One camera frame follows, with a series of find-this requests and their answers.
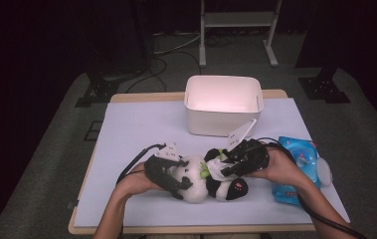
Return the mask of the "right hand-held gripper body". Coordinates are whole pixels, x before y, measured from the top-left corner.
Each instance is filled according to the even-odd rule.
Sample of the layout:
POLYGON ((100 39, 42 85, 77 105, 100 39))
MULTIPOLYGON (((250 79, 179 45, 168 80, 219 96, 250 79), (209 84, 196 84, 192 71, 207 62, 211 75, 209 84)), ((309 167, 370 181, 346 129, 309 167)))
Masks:
POLYGON ((240 161, 232 163, 232 166, 237 165, 241 173, 251 173, 269 164, 266 147, 258 139, 247 139, 256 122, 256 119, 251 119, 228 134, 226 150, 239 155, 240 161))

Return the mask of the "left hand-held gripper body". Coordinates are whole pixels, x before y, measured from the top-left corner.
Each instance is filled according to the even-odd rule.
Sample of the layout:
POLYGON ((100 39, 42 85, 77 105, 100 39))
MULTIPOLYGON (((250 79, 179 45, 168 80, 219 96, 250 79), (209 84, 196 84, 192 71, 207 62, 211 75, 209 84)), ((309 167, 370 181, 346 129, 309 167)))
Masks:
POLYGON ((155 144, 159 150, 144 162, 145 175, 155 184, 166 191, 178 191, 180 182, 170 172, 172 167, 180 166, 180 158, 167 152, 166 144, 155 144))

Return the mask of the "panda plush toy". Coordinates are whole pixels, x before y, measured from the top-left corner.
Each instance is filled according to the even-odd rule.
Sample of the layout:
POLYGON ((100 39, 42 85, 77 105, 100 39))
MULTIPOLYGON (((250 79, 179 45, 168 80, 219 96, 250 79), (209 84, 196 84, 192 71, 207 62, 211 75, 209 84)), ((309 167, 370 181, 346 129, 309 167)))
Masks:
POLYGON ((237 175, 231 181, 217 181, 212 178, 206 162, 218 158, 222 162, 226 156, 223 149, 210 149, 205 156, 187 155, 181 159, 189 161, 186 167, 176 167, 171 175, 178 181, 188 177, 193 185, 187 190, 180 190, 183 200, 189 203, 202 203, 208 196, 219 201, 232 201, 244 197, 249 192, 248 183, 237 175))

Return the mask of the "white wet wipe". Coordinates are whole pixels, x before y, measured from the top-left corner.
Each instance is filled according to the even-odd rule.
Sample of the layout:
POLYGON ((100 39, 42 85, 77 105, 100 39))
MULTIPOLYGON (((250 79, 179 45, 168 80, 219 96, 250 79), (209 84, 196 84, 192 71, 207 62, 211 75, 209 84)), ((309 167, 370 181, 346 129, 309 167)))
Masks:
POLYGON ((235 176, 229 174, 225 176, 222 173, 223 169, 229 168, 231 163, 222 162, 220 159, 215 158, 206 162, 210 175, 217 181, 231 181, 235 179, 235 176))

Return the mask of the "white plastic bin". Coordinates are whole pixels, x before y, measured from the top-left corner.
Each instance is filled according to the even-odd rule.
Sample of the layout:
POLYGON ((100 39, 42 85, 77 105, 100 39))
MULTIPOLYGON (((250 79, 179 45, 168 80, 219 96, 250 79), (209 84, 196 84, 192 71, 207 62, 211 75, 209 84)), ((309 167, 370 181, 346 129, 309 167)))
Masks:
POLYGON ((186 84, 184 105, 191 133, 226 137, 260 117, 264 97, 255 78, 193 76, 186 84))

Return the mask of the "blue wet wipes pack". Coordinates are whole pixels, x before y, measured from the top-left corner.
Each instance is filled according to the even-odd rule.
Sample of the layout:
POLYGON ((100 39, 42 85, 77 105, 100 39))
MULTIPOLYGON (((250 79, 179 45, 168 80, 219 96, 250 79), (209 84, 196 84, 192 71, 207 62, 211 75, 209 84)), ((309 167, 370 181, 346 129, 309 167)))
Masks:
MULTIPOLYGON (((316 150, 311 140, 287 136, 279 137, 279 145, 285 149, 295 165, 318 187, 332 184, 329 164, 316 150)), ((272 194, 277 202, 300 205, 296 190, 285 184, 272 184, 272 194)))

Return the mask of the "person's left hand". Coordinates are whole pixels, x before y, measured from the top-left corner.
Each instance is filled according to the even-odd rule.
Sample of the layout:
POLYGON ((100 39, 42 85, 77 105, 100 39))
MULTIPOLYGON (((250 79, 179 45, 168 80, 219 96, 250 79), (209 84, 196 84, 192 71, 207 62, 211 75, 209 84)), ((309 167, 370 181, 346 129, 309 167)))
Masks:
POLYGON ((144 172, 144 163, 138 163, 115 187, 115 192, 122 198, 129 198, 149 190, 161 190, 144 172))

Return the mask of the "person's right hand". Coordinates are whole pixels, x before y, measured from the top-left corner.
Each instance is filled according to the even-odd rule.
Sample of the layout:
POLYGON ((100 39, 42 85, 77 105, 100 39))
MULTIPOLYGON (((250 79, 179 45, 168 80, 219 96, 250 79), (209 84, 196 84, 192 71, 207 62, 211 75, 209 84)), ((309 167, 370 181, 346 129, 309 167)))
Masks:
POLYGON ((303 188, 309 183, 309 178, 293 163, 280 149, 267 146, 270 157, 269 165, 265 169, 256 170, 248 177, 263 178, 270 182, 303 188))

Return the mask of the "black stand base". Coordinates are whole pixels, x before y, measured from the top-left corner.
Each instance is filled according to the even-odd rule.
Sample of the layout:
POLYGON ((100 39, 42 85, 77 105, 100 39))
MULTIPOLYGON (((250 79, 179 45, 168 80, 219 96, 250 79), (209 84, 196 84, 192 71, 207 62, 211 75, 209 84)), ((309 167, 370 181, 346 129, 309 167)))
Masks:
POLYGON ((86 70, 90 81, 85 93, 76 102, 76 108, 108 103, 119 88, 120 73, 104 64, 91 64, 86 70))
POLYGON ((350 99, 333 82, 337 68, 323 67, 314 77, 302 77, 298 81, 309 100, 324 100, 327 104, 349 104, 350 99))

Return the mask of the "white metal stand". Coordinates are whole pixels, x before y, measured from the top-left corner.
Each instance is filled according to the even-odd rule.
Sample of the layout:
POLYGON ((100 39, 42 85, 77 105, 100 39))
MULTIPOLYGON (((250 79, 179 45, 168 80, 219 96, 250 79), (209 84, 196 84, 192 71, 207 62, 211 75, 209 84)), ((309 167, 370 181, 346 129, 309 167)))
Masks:
POLYGON ((199 66, 207 66, 205 45, 205 33, 207 28, 268 27, 269 32, 267 37, 263 40, 263 45, 271 66, 277 67, 279 62, 274 53, 272 43, 282 3, 283 0, 277 0, 273 11, 209 13, 205 11, 205 0, 200 0, 199 66))

